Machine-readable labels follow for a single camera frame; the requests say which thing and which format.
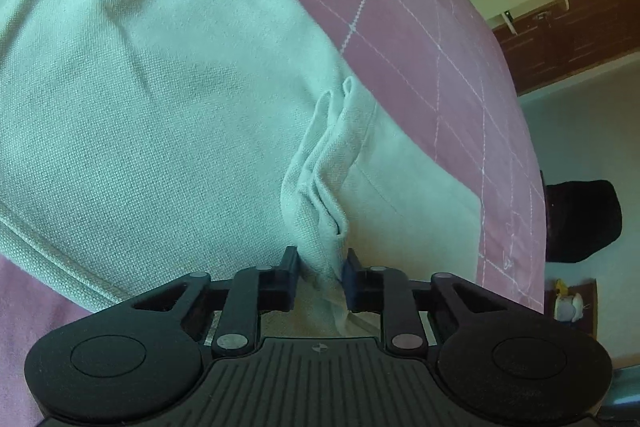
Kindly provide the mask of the white pants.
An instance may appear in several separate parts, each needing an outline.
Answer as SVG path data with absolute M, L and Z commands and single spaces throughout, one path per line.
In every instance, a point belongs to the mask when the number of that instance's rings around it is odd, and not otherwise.
M 92 311 L 203 271 L 302 280 L 270 335 L 380 329 L 347 251 L 476 275 L 480 200 L 297 0 L 1 0 L 1 251 Z

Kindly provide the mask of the pink checked bedspread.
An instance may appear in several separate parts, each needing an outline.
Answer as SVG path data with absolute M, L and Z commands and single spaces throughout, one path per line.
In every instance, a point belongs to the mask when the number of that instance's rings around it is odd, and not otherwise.
M 508 66 L 469 0 L 297 0 L 414 144 L 480 200 L 474 281 L 542 298 L 544 204 Z M 40 420 L 23 363 L 42 335 L 96 312 L 1 251 L 1 421 Z

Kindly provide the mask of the brown wooden door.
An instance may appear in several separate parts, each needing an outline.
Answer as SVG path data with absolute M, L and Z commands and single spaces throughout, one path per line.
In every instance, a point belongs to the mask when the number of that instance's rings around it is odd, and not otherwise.
M 639 0 L 547 4 L 494 30 L 517 94 L 525 94 L 639 49 Z

